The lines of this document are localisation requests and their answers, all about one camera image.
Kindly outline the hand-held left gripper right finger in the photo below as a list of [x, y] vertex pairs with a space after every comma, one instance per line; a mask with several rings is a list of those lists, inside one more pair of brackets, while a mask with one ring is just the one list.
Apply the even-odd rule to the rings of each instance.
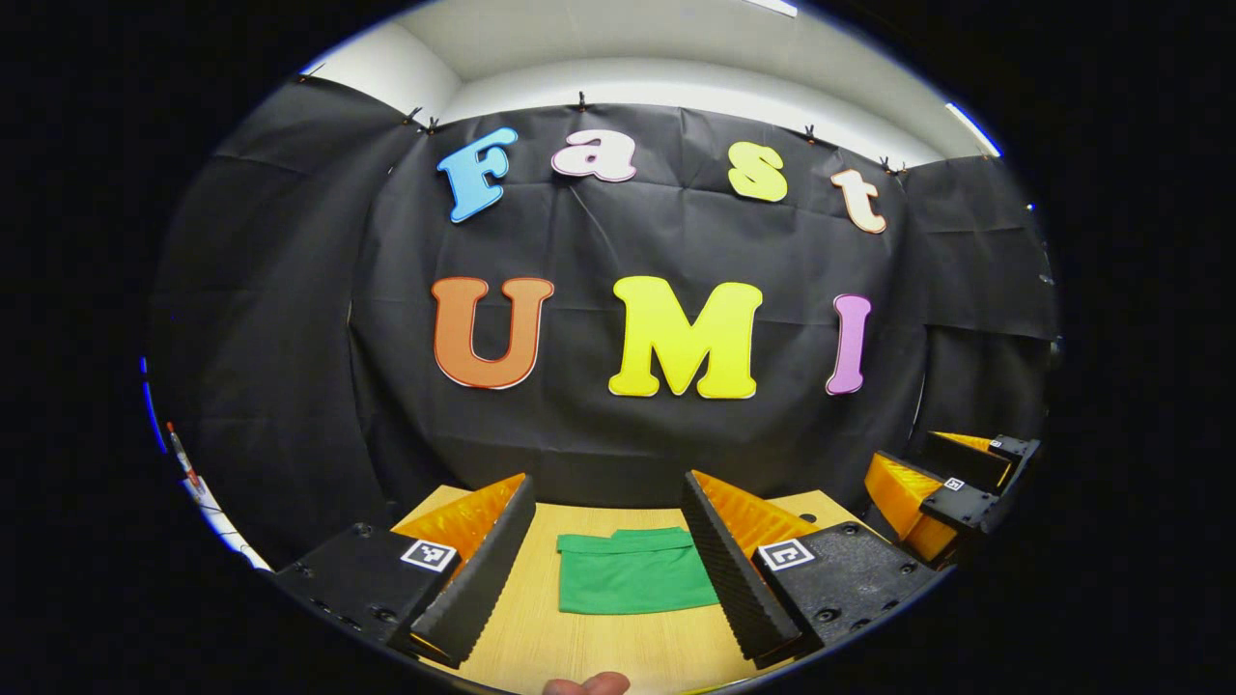
[[941, 579], [857, 519], [818, 528], [705, 472], [686, 474], [681, 511], [739, 650], [759, 668], [834, 650]]

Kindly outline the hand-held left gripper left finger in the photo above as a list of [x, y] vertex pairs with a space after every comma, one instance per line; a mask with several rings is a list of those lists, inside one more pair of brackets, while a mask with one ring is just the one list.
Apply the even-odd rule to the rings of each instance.
[[274, 573], [274, 585], [388, 650], [459, 668], [535, 511], [533, 480], [517, 474], [389, 531], [356, 522]]

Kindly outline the green T-shirt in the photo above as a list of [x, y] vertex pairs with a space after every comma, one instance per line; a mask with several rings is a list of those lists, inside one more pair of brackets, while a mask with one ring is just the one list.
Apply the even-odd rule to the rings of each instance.
[[557, 550], [565, 613], [661, 613], [718, 602], [693, 537], [681, 527], [561, 534]]

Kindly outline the white side desk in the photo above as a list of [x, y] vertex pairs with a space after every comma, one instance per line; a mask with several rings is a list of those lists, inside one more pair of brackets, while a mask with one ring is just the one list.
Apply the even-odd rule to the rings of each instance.
[[208, 526], [211, 526], [213, 532], [216, 533], [225, 545], [246, 558], [255, 569], [266, 573], [272, 571], [269, 564], [260, 556], [260, 553], [253, 549], [248, 540], [243, 539], [239, 528], [227, 518], [219, 502], [213, 498], [211, 488], [208, 488], [204, 479], [199, 479], [198, 484], [193, 484], [190, 479], [182, 479], [182, 484], [185, 492], [190, 493], [190, 497], [198, 505]]

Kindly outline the red-capped plastic bottle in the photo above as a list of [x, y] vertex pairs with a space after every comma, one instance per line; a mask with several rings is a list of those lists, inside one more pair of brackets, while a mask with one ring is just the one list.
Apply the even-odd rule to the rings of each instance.
[[185, 448], [183, 448], [182, 445], [180, 437], [177, 435], [177, 432], [174, 430], [174, 424], [169, 420], [166, 422], [166, 430], [168, 432], [174, 458], [177, 459], [178, 463], [180, 463], [182, 471], [184, 472], [188, 484], [190, 485], [192, 488], [194, 488], [194, 491], [201, 492], [203, 491], [201, 480], [197, 475], [197, 471], [188, 458], [188, 453], [185, 453]]

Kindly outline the black backdrop cloth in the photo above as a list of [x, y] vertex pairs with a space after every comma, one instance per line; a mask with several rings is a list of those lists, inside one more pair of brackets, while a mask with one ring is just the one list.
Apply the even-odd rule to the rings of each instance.
[[658, 510], [691, 469], [866, 514], [931, 432], [1038, 438], [1058, 338], [1023, 190], [604, 104], [434, 131], [311, 78], [177, 211], [154, 404], [273, 565], [441, 485]]

